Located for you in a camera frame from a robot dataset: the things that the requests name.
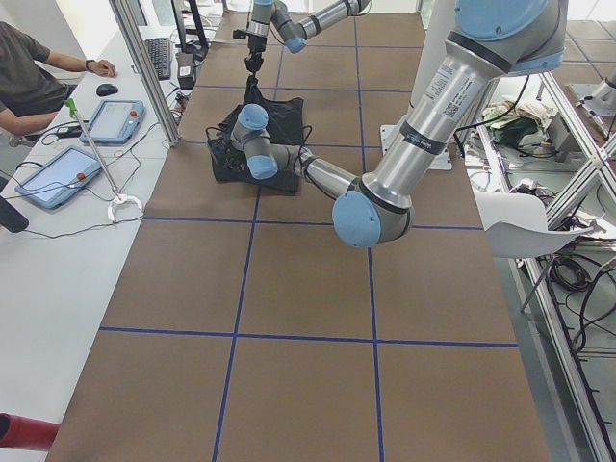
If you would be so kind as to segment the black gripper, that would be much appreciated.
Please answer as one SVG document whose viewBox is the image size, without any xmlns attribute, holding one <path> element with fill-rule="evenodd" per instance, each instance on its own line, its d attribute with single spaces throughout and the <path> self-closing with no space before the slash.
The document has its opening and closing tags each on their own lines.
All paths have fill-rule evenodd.
<svg viewBox="0 0 616 462">
<path fill-rule="evenodd" d="M 250 73 L 257 73 L 264 62 L 263 53 L 266 51 L 266 38 L 249 35 L 247 39 L 248 55 L 244 60 L 245 67 Z"/>
</svg>

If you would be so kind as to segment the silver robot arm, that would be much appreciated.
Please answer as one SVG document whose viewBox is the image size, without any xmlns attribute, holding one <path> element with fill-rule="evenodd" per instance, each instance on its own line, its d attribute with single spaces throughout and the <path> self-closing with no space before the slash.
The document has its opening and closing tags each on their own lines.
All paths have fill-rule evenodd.
<svg viewBox="0 0 616 462">
<path fill-rule="evenodd" d="M 355 176 L 315 156 L 302 142 L 275 144 L 269 117 L 245 105 L 230 139 L 256 180 L 291 171 L 334 200 L 335 232 L 353 247 L 394 241 L 411 227 L 411 193 L 441 155 L 486 85 L 506 75 L 528 75 L 561 65 L 568 16 L 565 1 L 455 1 L 444 13 L 443 60 L 419 99 L 397 124 L 375 170 Z"/>
<path fill-rule="evenodd" d="M 261 69 L 270 27 L 278 33 L 282 44 L 292 54 L 297 54 L 306 47 L 309 39 L 342 20 L 366 13 L 371 4 L 371 1 L 365 0 L 335 1 L 299 22 L 294 22 L 283 1 L 254 1 L 245 30 L 249 50 L 244 60 L 246 69 L 252 74 Z"/>
</svg>

